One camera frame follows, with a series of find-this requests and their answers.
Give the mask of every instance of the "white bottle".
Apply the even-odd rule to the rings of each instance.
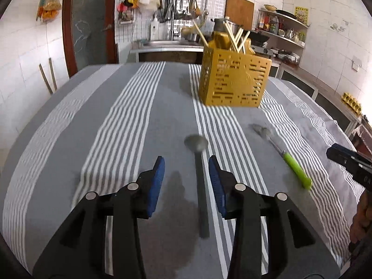
[[[159,40],[159,21],[158,18],[155,17],[150,24],[150,41],[157,40]]]

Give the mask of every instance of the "wicker basket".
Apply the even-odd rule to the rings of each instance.
[[[199,96],[208,106],[258,107],[271,60],[204,47]]]

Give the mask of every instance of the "green handled utensil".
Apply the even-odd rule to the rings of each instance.
[[[283,157],[285,162],[289,165],[289,167],[296,173],[298,179],[300,180],[302,186],[310,190],[312,186],[312,180],[309,178],[298,162],[285,150],[280,149],[280,146],[276,144],[276,142],[272,138],[271,130],[267,127],[263,127],[260,125],[253,124],[253,130],[256,131],[262,138],[268,140],[274,148],[279,152],[279,154]]]

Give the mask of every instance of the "silver screw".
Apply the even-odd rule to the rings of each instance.
[[[286,193],[278,193],[276,197],[281,201],[286,201],[288,199],[288,196]]]
[[[135,191],[139,188],[139,185],[137,183],[130,183],[127,188],[128,190]]]
[[[96,193],[94,193],[94,192],[89,192],[89,193],[87,193],[86,195],[85,195],[85,198],[86,199],[88,199],[88,200],[92,200],[92,199],[94,199],[94,198],[96,198]]]
[[[238,190],[238,191],[244,191],[247,187],[245,186],[245,184],[242,184],[242,183],[237,183],[235,185],[235,189]]]

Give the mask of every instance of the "striped tablecloth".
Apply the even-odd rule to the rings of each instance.
[[[0,179],[1,233],[26,269],[32,272],[85,193],[116,192],[151,169],[158,155],[166,171],[157,209],[150,220],[139,221],[148,278],[226,278],[235,222],[217,212],[211,155],[258,193],[286,192],[336,262],[345,263],[363,189],[326,157],[335,142],[352,148],[337,123],[297,87],[275,79],[259,108],[206,107],[197,94],[199,75],[200,66],[179,63],[89,66],[42,107],[11,149]],[[276,131],[313,179],[310,192],[252,123]],[[195,133],[209,140],[203,153],[208,239],[199,238],[194,156],[184,145]],[[263,272],[266,235],[263,230]],[[111,246],[106,243],[108,272]]]

